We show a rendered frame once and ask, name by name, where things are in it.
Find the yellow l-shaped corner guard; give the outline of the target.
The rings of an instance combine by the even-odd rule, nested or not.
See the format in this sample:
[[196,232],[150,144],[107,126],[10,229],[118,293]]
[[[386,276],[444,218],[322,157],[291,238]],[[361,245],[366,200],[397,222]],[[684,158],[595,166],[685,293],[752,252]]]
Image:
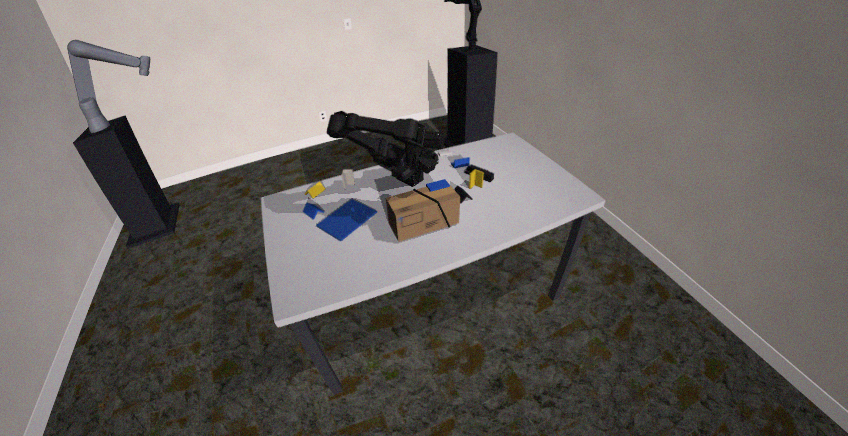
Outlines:
[[476,169],[474,171],[472,171],[470,173],[470,178],[469,178],[469,189],[471,189],[474,185],[482,188],[483,187],[483,176],[484,176],[484,172],[478,171]]

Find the brown cardboard box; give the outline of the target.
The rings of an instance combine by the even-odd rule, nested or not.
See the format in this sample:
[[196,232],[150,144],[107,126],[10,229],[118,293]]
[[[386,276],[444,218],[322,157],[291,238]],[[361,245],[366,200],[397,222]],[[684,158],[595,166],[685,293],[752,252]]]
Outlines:
[[[450,184],[449,184],[450,185]],[[428,187],[386,198],[389,225],[398,242],[459,223],[460,196],[451,187],[430,192]],[[397,236],[398,232],[398,236]]]

